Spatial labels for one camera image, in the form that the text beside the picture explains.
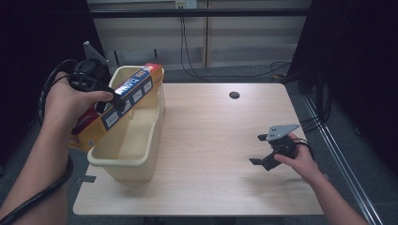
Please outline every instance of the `cable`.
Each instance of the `cable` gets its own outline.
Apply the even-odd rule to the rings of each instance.
[[[291,63],[289,63],[289,62],[273,62],[273,63],[271,63],[271,65],[269,65],[269,70],[272,71],[272,78],[271,78],[270,83],[273,83],[273,82],[274,82],[274,79],[275,79],[275,76],[276,76],[276,75],[273,73],[274,70],[272,70],[272,66],[275,65],[275,64],[283,64],[283,66],[286,66],[286,65],[290,65]]]
[[[50,89],[54,84],[59,82],[60,80],[69,77],[70,75],[65,75],[62,76],[58,79],[55,79],[56,74],[58,72],[64,70],[70,65],[76,66],[78,62],[73,59],[68,59],[63,62],[61,62],[50,74],[50,76],[47,78],[46,83],[44,84],[42,91],[40,93],[39,99],[38,99],[38,121],[40,123],[40,126],[43,125],[44,121],[44,113],[45,113],[45,103],[46,103],[46,98],[50,92]],[[0,220],[1,225],[6,225],[6,224],[12,224],[16,219],[20,218],[24,213],[29,211],[32,207],[35,205],[39,204],[42,202],[44,199],[46,199],[48,196],[56,192],[58,189],[60,189],[71,177],[73,174],[73,161],[68,156],[68,164],[67,168],[65,170],[65,173],[58,179],[56,180],[53,184],[49,185],[45,189],[43,189],[41,192],[27,200],[26,202],[22,203],[20,206],[15,208],[13,211],[11,211],[8,215],[3,217]]]
[[[12,210],[8,215],[3,217],[0,220],[1,225],[8,225],[12,224],[20,218],[24,213],[29,211],[33,206],[41,203],[44,199],[46,199],[48,196],[56,192],[58,189],[60,189],[67,181],[70,179],[70,177],[73,174],[73,161],[70,157],[68,157],[68,164],[67,168],[65,170],[65,173],[57,180],[55,181],[52,185],[46,187],[43,189],[41,192],[27,200],[26,202],[22,203],[20,206]]]
[[[320,126],[324,125],[328,121],[330,114],[331,114],[331,100],[332,100],[332,93],[331,93],[331,90],[329,89],[328,100],[327,100],[327,104],[326,104],[325,110],[324,110],[324,112],[325,112],[324,118],[321,118],[320,116],[316,116],[313,118],[300,120],[300,123],[301,123],[304,133],[308,133],[310,131],[318,129]]]
[[[56,74],[61,70],[65,69],[66,67],[70,65],[76,66],[78,63],[79,62],[77,62],[74,59],[67,59],[61,62],[58,66],[56,66],[56,68],[50,73],[50,76],[47,78],[47,81],[44,84],[42,91],[40,93],[40,97],[38,98],[38,122],[40,123],[41,126],[43,125],[43,120],[44,120],[46,98],[50,92],[50,88],[54,84],[54,79]]]
[[[204,82],[211,83],[211,81],[206,80],[205,78],[217,78],[217,77],[221,77],[221,78],[233,78],[233,77],[243,77],[243,78],[248,78],[248,77],[261,77],[261,76],[267,75],[267,74],[269,74],[269,73],[273,73],[274,71],[276,71],[276,70],[278,70],[278,69],[280,69],[280,68],[283,68],[283,67],[285,67],[286,65],[290,65],[290,64],[291,64],[291,63],[289,63],[289,62],[273,62],[273,63],[269,66],[269,71],[264,72],[264,73],[260,73],[260,74],[257,74],[257,75],[250,75],[250,76],[248,76],[248,75],[241,75],[241,76],[239,76],[239,75],[237,75],[237,76],[218,76],[218,75],[200,76],[200,75],[193,69],[192,64],[191,64],[191,58],[190,58],[190,54],[189,54],[189,51],[188,51],[187,36],[186,36],[186,31],[185,31],[186,29],[185,29],[185,20],[184,20],[184,17],[181,17],[180,20],[181,20],[181,49],[180,49],[180,50],[181,50],[181,51],[180,51],[181,66],[182,66],[182,68],[184,69],[184,71],[185,71],[188,75],[190,75],[190,76],[192,76],[192,77],[194,77],[194,78],[199,78],[199,79],[201,79],[201,80],[204,81]],[[191,67],[191,70],[192,70],[193,74],[189,73],[189,71],[185,69],[184,63],[183,63],[183,60],[182,60],[182,52],[183,52],[184,41],[185,41],[185,50],[186,50],[187,57],[188,57],[188,61],[189,61],[189,64],[190,64],[190,67]],[[273,66],[273,65],[275,65],[275,64],[280,64],[280,63],[283,63],[283,65],[280,66],[280,67],[276,67],[275,69],[272,69],[272,66]]]
[[[206,83],[211,83],[211,81],[208,81],[208,80],[202,78],[201,76],[199,76],[199,74],[197,74],[196,71],[195,71],[195,70],[193,69],[193,67],[192,67],[190,54],[189,54],[189,52],[188,52],[187,36],[186,36],[186,34],[185,34],[185,21],[184,21],[184,18],[183,18],[183,17],[181,17],[180,20],[181,20],[181,52],[180,52],[181,66],[182,66],[182,68],[184,69],[184,71],[185,71],[188,75],[190,75],[190,76],[192,76],[192,77],[194,77],[194,78],[199,78],[200,80],[202,80],[202,81],[204,81],[204,82],[206,82]],[[185,40],[185,50],[186,50],[186,52],[187,52],[188,61],[189,61],[189,63],[190,63],[191,70],[192,70],[192,72],[193,72],[194,74],[189,73],[189,71],[186,70],[185,67],[184,67],[184,63],[183,63],[183,60],[182,60],[182,49],[183,49],[183,46],[184,46],[184,40]]]

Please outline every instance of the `table surface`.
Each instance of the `table surface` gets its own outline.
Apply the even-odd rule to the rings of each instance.
[[[267,172],[248,158],[272,152],[257,135],[299,120],[276,83],[165,83],[166,110],[150,181],[115,181],[89,166],[73,206],[78,215],[321,215],[310,186],[290,167]],[[231,99],[236,91],[240,98]],[[301,128],[293,133],[305,138]]]

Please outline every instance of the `metal frame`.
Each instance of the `metal frame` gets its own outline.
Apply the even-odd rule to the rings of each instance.
[[[374,204],[372,203],[368,194],[363,189],[362,185],[360,184],[360,181],[358,181],[357,176],[351,170],[351,167],[346,161],[344,154],[340,149],[339,145],[334,140],[326,124],[324,124],[321,120],[318,119],[316,114],[316,107],[313,100],[310,97],[305,97],[304,100],[311,116],[318,125],[319,132],[322,135],[326,145],[328,146],[328,149],[331,155],[333,156],[334,161],[337,164],[337,167],[342,173],[345,182],[347,183],[358,205],[360,206],[360,210],[362,211],[363,215],[365,215],[369,224],[382,225],[383,222],[381,220],[381,217],[375,210]]]
[[[333,10],[307,8],[280,9],[151,9],[151,10],[92,10],[90,12],[47,12],[46,16],[104,18],[161,18],[161,17],[284,17],[320,16],[337,13]]]

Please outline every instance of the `floor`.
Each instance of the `floor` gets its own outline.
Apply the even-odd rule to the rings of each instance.
[[[202,79],[195,77],[189,65],[186,71],[166,70],[165,83],[271,83],[277,82],[278,78],[273,78],[272,72],[269,72],[270,65],[263,66],[239,66],[239,67],[215,67],[215,68],[196,68],[195,73]],[[275,74],[284,74],[288,65],[274,71]],[[314,99],[314,91],[309,95],[302,95],[298,91],[298,85],[295,82],[286,85],[286,90],[293,102],[299,120],[305,120],[311,117],[309,109],[305,104],[305,97]],[[384,163],[378,159],[372,146],[366,139],[361,137],[356,129],[356,125],[350,120],[349,116],[340,108],[338,101],[331,103],[330,117],[327,121],[330,133],[336,142],[356,175],[361,188],[369,197],[370,203],[375,207],[380,221],[373,224],[396,224],[398,221],[398,178],[387,168]],[[2,202],[8,190],[11,188],[15,178],[24,164],[27,154],[33,145],[39,132],[38,123],[35,123],[15,155],[6,165],[6,173],[0,179],[0,202]],[[307,140],[314,149],[314,155],[318,167],[323,173],[330,177],[330,182],[339,190],[343,197],[356,209],[362,213],[360,203],[353,194],[352,189],[346,183],[346,178],[341,173],[338,164],[326,145],[318,129],[306,133]],[[72,212],[72,206],[76,199],[82,178],[88,167],[88,161],[85,153],[77,150],[70,150],[74,160],[75,171],[72,179],[69,180],[69,224],[143,224],[143,217],[82,217]],[[211,217],[164,217],[161,219],[165,224],[216,224]],[[235,224],[328,224],[323,216],[306,217],[238,217]]]

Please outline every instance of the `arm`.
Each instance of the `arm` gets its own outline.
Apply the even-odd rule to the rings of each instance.
[[[57,78],[63,75],[66,74],[59,73]],[[94,102],[109,101],[112,97],[107,92],[78,92],[69,86],[66,78],[54,84],[47,96],[41,131],[0,208],[0,218],[62,176],[68,162],[69,135],[77,119]],[[18,219],[16,224],[67,224],[66,192],[64,185]]]
[[[297,138],[294,134],[289,134],[289,137]],[[311,186],[328,222],[339,225],[368,224],[318,170],[309,149],[304,145],[298,145],[297,152],[295,159],[278,154],[274,158],[291,166]]]

